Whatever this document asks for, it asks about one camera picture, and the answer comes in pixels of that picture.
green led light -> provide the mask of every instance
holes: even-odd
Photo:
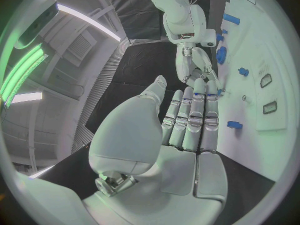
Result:
[[[42,49],[37,50],[34,54],[27,58],[27,60],[15,71],[9,80],[6,88],[3,91],[2,99],[6,101],[10,96],[12,90],[20,80],[20,78],[26,73],[26,71],[41,57],[44,52]]]
[[[8,74],[7,78],[5,79],[1,89],[0,89],[0,95],[3,94],[4,90],[6,89],[7,85],[9,84],[11,78],[13,77],[13,75],[16,73],[16,71],[22,66],[22,64],[30,57],[32,56],[37,50],[39,50],[41,48],[42,44],[39,44],[37,46],[35,46],[33,49],[31,49],[28,53],[25,54],[25,56],[23,56],[21,58],[21,60],[13,67],[13,69],[11,70],[11,72]]]
[[[18,80],[18,82],[16,83],[16,85],[14,86],[12,92],[9,95],[9,98],[7,99],[6,103],[5,103],[5,107],[7,109],[10,108],[11,103],[15,97],[15,95],[17,94],[18,90],[20,89],[20,87],[22,86],[22,84],[24,83],[24,81],[28,78],[28,76],[32,73],[32,71],[39,65],[41,64],[42,61],[45,60],[45,58],[47,57],[46,54],[43,54],[39,59],[37,59],[30,67],[29,69],[23,74],[23,76]]]

air vent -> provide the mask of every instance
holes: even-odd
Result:
[[[68,50],[73,53],[77,58],[82,60],[88,50],[92,47],[92,44],[85,39],[81,34],[71,43]]]

